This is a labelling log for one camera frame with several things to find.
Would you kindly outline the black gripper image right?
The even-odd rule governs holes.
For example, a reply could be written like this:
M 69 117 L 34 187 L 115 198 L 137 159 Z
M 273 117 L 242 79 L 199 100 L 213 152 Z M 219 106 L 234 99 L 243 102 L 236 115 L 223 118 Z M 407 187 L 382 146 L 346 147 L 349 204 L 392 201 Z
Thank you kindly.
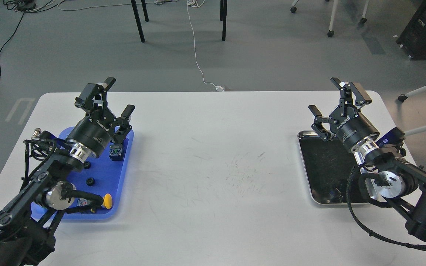
M 311 127 L 324 141 L 330 141 L 335 134 L 345 149 L 353 153 L 357 150 L 355 146 L 358 142 L 367 137 L 375 141 L 380 135 L 377 128 L 358 109 L 372 103 L 372 98 L 358 82 L 344 82 L 335 77 L 330 81 L 340 90 L 339 105 L 329 117 L 323 116 L 315 105 L 309 105 L 309 110 L 315 116 Z M 330 131 L 322 123 L 329 123 Z

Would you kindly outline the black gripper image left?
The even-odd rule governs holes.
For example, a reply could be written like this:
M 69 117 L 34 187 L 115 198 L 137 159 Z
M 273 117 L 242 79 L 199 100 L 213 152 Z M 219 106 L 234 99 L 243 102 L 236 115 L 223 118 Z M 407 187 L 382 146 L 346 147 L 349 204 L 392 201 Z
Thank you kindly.
M 107 94 L 116 78 L 107 77 L 104 82 L 88 83 L 75 106 L 85 111 L 85 117 L 77 123 L 67 137 L 72 158 L 99 158 L 110 144 L 120 146 L 131 131 L 130 116 L 134 105 L 127 105 L 120 117 L 108 108 Z

